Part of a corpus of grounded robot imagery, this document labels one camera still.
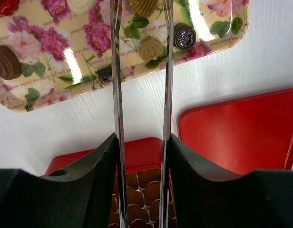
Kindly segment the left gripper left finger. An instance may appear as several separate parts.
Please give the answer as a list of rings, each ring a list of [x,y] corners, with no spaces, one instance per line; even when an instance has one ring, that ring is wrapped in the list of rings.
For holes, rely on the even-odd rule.
[[[50,176],[0,169],[0,228],[106,228],[117,138]]]

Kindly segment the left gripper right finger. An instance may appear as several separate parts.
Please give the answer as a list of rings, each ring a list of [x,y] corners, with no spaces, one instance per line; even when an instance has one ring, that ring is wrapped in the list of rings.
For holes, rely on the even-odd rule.
[[[180,228],[293,228],[293,171],[228,171],[169,142],[176,219]]]

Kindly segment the metal tongs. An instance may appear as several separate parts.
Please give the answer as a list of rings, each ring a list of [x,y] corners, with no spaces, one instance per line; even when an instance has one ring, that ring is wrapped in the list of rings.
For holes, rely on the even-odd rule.
[[[173,89],[173,1],[164,2],[166,28],[167,28],[167,60],[166,82],[164,102],[163,146],[161,161],[160,203],[159,203],[159,227],[168,227],[169,208],[169,165],[167,161],[168,143],[171,135],[172,115],[172,89]],[[127,187],[126,187],[126,157],[123,125],[123,104],[121,88],[119,31],[122,18],[122,3],[119,0],[110,1],[110,26],[111,26],[111,50],[112,50],[112,85],[114,97],[115,134],[119,143],[119,161],[117,163],[118,187],[119,187],[119,220],[122,228],[128,227]]]

